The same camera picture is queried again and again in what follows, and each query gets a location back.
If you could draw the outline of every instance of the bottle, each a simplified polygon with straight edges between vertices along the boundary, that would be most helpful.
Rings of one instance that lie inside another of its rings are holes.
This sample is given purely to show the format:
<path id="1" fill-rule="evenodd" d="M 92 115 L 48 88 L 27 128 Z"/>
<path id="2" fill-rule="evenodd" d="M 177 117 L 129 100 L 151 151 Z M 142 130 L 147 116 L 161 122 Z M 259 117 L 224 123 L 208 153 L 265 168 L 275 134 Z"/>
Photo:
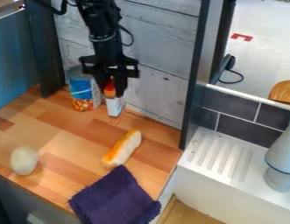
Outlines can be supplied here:
<path id="1" fill-rule="evenodd" d="M 269 168 L 265 172 L 265 182 L 274 190 L 290 190 L 290 123 L 284 133 L 265 154 Z"/>
<path id="2" fill-rule="evenodd" d="M 116 88 L 113 80 L 106 85 L 104 89 L 107 113 L 109 116 L 109 124 L 117 125 L 120 123 L 120 116 L 124 112 L 125 101 L 124 97 L 116 97 Z"/>

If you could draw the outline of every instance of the white wall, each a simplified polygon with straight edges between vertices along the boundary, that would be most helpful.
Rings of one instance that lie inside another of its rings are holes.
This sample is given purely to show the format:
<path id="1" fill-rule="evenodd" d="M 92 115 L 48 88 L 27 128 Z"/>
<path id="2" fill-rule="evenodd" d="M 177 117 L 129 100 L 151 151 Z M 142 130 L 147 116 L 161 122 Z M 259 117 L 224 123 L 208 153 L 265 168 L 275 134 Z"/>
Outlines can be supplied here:
<path id="1" fill-rule="evenodd" d="M 116 0 L 125 26 L 135 36 L 127 56 L 139 60 L 141 78 L 130 80 L 126 101 L 133 108 L 176 128 L 181 127 L 200 0 Z M 60 0 L 53 0 L 59 7 Z M 76 8 L 56 17 L 65 69 L 93 54 L 88 29 Z M 129 37 L 123 33 L 124 42 Z"/>

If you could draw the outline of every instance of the wooden countertop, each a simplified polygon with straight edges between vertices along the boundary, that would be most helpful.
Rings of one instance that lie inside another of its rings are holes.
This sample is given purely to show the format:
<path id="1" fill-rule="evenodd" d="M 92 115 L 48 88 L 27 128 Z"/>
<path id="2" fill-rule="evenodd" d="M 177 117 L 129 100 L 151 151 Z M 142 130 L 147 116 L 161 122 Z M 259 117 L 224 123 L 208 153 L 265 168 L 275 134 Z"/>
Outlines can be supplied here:
<path id="1" fill-rule="evenodd" d="M 15 8 L 23 4 L 23 0 L 0 0 L 0 12 Z"/>
<path id="2" fill-rule="evenodd" d="M 0 175 L 72 213 L 67 201 L 109 172 L 101 158 L 131 128 L 141 130 L 144 140 L 125 166 L 157 199 L 180 158 L 180 132 L 129 110 L 117 126 L 108 125 L 105 107 L 74 111 L 66 90 L 42 99 L 34 87 L 0 110 Z M 9 168 L 11 152 L 22 145 L 40 155 L 38 167 L 26 177 Z"/>

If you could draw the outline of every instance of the bread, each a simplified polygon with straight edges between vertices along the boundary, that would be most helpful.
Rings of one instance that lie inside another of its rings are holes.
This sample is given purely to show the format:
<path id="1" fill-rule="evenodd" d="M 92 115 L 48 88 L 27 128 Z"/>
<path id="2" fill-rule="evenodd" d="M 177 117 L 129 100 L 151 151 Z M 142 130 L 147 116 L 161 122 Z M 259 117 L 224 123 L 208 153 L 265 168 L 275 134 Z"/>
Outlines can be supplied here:
<path id="1" fill-rule="evenodd" d="M 124 164 L 132 152 L 141 144 L 139 130 L 129 131 L 116 145 L 107 152 L 102 161 L 108 167 L 116 167 Z"/>

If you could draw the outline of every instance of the purple cloth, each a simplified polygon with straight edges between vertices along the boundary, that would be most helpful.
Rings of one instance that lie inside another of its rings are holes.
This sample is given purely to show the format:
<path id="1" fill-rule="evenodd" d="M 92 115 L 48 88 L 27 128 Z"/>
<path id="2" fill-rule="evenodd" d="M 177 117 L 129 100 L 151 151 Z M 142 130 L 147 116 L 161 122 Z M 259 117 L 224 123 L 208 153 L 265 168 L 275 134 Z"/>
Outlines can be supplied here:
<path id="1" fill-rule="evenodd" d="M 161 208 L 123 165 L 78 192 L 69 204 L 83 224 L 145 224 Z"/>

